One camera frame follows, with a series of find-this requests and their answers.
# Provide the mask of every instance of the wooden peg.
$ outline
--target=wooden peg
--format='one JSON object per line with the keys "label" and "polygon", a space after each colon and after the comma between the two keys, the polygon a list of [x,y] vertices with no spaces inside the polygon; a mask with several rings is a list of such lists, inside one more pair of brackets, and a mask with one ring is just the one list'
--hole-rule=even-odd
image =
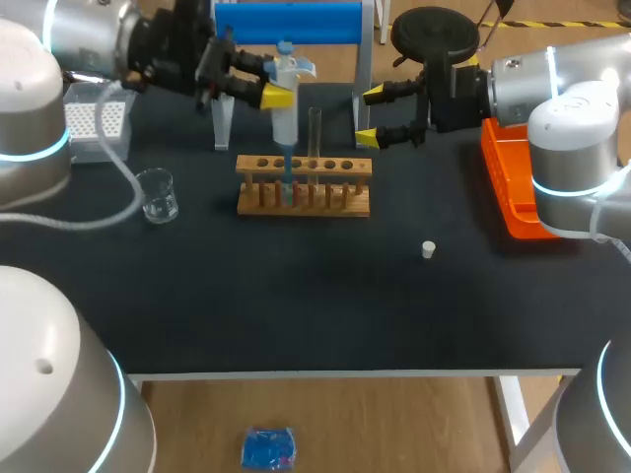
{"label": "wooden peg", "polygon": [[298,181],[292,182],[292,205],[298,207],[300,204],[300,188],[298,187]]}
{"label": "wooden peg", "polygon": [[251,195],[252,193],[252,173],[251,172],[245,173],[245,192],[247,192],[247,195]]}
{"label": "wooden peg", "polygon": [[309,206],[314,206],[316,200],[316,187],[313,184],[309,184]]}
{"label": "wooden peg", "polygon": [[258,182],[258,205],[265,207],[265,182],[262,180]]}
{"label": "wooden peg", "polygon": [[364,184],[366,183],[366,179],[364,177],[360,177],[357,179],[357,185],[355,186],[355,195],[362,195],[364,192]]}
{"label": "wooden peg", "polygon": [[342,209],[348,206],[348,182],[344,182],[342,187]]}
{"label": "wooden peg", "polygon": [[275,196],[274,205],[276,207],[280,207],[282,205],[282,200],[283,200],[280,180],[277,180],[276,182],[274,182],[274,196]]}
{"label": "wooden peg", "polygon": [[325,200],[326,200],[326,208],[331,208],[331,184],[327,184],[324,188]]}

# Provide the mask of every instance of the wooden test tube rack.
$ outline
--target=wooden test tube rack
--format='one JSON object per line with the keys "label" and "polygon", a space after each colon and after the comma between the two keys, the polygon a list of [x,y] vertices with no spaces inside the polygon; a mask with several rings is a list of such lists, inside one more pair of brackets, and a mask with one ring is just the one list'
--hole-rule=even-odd
{"label": "wooden test tube rack", "polygon": [[[279,156],[239,155],[237,173],[245,176],[239,196],[240,215],[294,217],[370,217],[373,162],[365,158],[309,158],[292,160],[292,175],[317,176],[319,185],[292,185],[292,203],[282,199],[281,180],[285,161]],[[343,184],[325,182],[329,177],[348,178]]]}

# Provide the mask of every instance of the test tube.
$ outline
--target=test tube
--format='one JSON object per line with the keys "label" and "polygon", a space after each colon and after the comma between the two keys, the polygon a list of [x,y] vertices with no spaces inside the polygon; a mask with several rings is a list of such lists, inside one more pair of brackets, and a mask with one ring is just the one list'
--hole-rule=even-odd
{"label": "test tube", "polygon": [[[309,143],[307,148],[307,158],[309,167],[317,168],[319,162],[319,143],[322,136],[322,110],[312,106],[309,109]],[[307,183],[317,186],[317,175],[309,175]]]}

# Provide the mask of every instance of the orange tray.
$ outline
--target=orange tray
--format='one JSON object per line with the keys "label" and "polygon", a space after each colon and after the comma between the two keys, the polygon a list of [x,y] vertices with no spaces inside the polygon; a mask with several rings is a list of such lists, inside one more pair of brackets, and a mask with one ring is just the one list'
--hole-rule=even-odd
{"label": "orange tray", "polygon": [[482,152],[509,233],[517,239],[558,238],[536,215],[526,127],[500,128],[495,118],[484,120]]}

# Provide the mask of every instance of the black table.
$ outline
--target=black table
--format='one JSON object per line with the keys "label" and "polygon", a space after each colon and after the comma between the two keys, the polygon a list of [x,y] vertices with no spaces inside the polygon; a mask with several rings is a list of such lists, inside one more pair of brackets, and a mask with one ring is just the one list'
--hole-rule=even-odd
{"label": "black table", "polygon": [[[236,154],[277,154],[269,116],[238,104],[230,153],[213,153],[210,118],[150,91],[132,111],[129,164],[173,173],[177,219],[87,234],[5,225],[0,264],[57,286],[134,373],[572,369],[628,325],[631,268],[612,245],[511,239],[479,130],[376,154],[352,148],[350,86],[303,86],[304,120],[311,105],[324,156],[375,159],[370,220],[237,216]],[[374,107],[373,124],[407,122],[412,107]],[[130,197],[112,165],[83,166],[27,210],[89,220]]]}

